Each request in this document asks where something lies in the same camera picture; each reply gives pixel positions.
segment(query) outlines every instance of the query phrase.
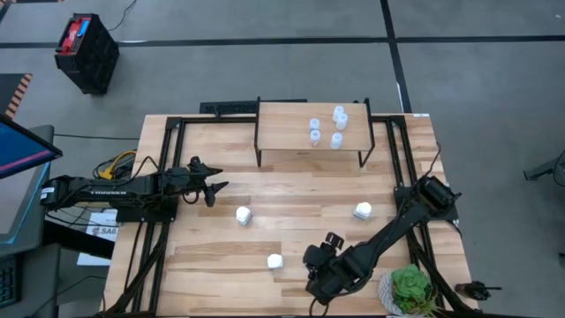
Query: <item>succulent plant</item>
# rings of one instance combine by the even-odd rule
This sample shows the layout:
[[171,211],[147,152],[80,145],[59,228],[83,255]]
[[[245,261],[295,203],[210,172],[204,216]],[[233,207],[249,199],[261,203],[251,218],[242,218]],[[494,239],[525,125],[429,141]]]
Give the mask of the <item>succulent plant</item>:
[[430,279],[411,264],[392,273],[393,298],[395,304],[405,314],[424,314],[434,317],[435,293]]

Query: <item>white object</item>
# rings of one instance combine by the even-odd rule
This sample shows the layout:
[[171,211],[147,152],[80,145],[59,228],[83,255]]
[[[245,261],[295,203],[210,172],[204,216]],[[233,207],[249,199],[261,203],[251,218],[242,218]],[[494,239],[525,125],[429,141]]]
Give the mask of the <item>white object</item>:
[[320,142],[321,133],[319,130],[312,130],[310,132],[310,143],[312,143],[312,147],[316,146],[318,142]]
[[[116,242],[119,229],[116,227],[110,227],[117,225],[116,213],[117,210],[114,208],[105,209],[103,213],[91,213],[90,221],[95,223],[88,225],[87,234]],[[79,259],[77,260],[77,265],[79,266],[109,266],[110,263],[111,260],[106,260],[101,257],[84,253],[79,254]]]
[[320,120],[318,118],[310,119],[310,130],[319,130],[320,129]]
[[334,121],[337,121],[337,117],[339,116],[339,114],[343,114],[345,112],[345,109],[343,108],[343,106],[335,106],[334,108],[334,116],[332,116],[332,118],[334,119]]
[[339,149],[339,147],[342,145],[342,141],[343,136],[339,132],[334,133],[334,135],[332,136],[332,149]]
[[247,225],[251,220],[251,210],[246,207],[239,207],[236,211],[236,219],[241,225]]
[[369,204],[368,202],[362,202],[355,207],[353,215],[362,220],[366,220],[367,218],[369,218],[369,216],[371,216],[371,210],[371,204]]
[[421,315],[405,314],[395,305],[395,299],[392,296],[392,271],[383,274],[379,281],[379,299],[382,305],[392,314],[401,317],[422,317]]
[[283,256],[279,254],[270,254],[267,257],[267,266],[270,269],[279,269],[283,266]]
[[337,117],[337,121],[335,122],[335,128],[337,128],[337,130],[343,130],[346,125],[347,125],[347,114],[346,113],[339,114],[339,116]]

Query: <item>monitor screen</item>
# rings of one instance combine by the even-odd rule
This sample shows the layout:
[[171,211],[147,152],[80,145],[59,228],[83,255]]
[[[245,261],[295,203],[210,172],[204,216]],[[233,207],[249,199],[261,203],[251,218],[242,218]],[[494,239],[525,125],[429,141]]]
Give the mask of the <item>monitor screen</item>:
[[49,162],[62,155],[61,150],[32,132],[0,116],[0,178]]

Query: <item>wooden tabletop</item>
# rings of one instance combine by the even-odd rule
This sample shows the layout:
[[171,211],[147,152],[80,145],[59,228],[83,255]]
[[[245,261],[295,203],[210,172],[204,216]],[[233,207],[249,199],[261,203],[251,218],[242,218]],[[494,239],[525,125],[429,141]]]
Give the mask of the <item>wooden tabletop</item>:
[[[134,169],[147,155],[159,159],[166,117],[146,117]],[[422,174],[437,151],[432,122],[429,117],[412,115],[406,115],[406,121],[416,169]],[[387,131],[384,124],[374,124],[373,129],[376,148],[363,169],[353,152],[317,151],[266,152],[263,167],[258,168],[254,124],[189,124],[181,164],[198,155],[207,165],[224,169],[209,182],[227,180],[230,184],[217,194],[213,208],[203,202],[189,206],[179,201],[177,220],[170,227],[157,314],[307,315],[313,297],[305,291],[308,272],[302,256],[306,248],[318,245],[328,231],[345,238],[344,248],[354,245],[369,239],[396,215],[396,181]],[[398,131],[396,138],[403,159]],[[173,135],[171,154],[175,139]],[[148,164],[141,171],[150,173],[154,168]],[[433,166],[433,174],[445,180],[441,161]],[[368,221],[351,214],[362,201],[373,205]],[[247,226],[236,221],[239,206],[253,212]],[[137,227],[128,223],[120,228],[104,291],[108,304],[124,290]],[[445,222],[430,222],[429,228],[442,275],[452,287],[470,282],[457,232]],[[157,227],[154,241],[159,230]],[[132,273],[137,271],[142,242],[140,238]],[[267,268],[270,254],[284,257],[282,269]],[[386,314],[377,298],[379,278],[409,263],[408,247],[401,239],[380,257],[367,286],[335,299],[328,314]],[[153,282],[152,274],[147,282]],[[150,286],[145,284],[142,309],[148,307]],[[315,307],[314,313],[320,314],[321,309]]]
[[[335,128],[334,108],[343,106],[348,116],[342,131]],[[310,144],[310,119],[320,120],[320,142]],[[339,150],[369,150],[371,135],[367,108],[363,103],[262,102],[260,104],[257,148],[259,150],[334,150],[332,135],[341,133]]]

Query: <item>black clamp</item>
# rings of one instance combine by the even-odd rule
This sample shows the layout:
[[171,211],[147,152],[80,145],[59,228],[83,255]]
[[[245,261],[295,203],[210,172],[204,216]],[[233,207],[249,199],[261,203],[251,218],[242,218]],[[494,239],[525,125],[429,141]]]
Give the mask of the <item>black clamp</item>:
[[491,293],[488,292],[489,290],[500,291],[501,289],[501,287],[485,287],[485,284],[480,281],[456,285],[456,292],[464,297],[479,301],[487,300],[491,297]]

